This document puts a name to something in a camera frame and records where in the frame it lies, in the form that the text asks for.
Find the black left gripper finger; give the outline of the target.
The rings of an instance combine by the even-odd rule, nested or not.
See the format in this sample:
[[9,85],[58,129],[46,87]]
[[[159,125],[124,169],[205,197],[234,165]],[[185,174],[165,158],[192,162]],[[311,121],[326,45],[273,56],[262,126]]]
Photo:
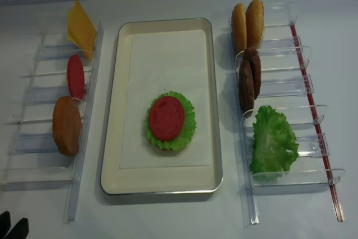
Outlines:
[[29,234],[29,220],[20,219],[16,225],[8,232],[6,239],[26,239]]
[[0,230],[9,230],[11,228],[11,217],[9,211],[0,215]]

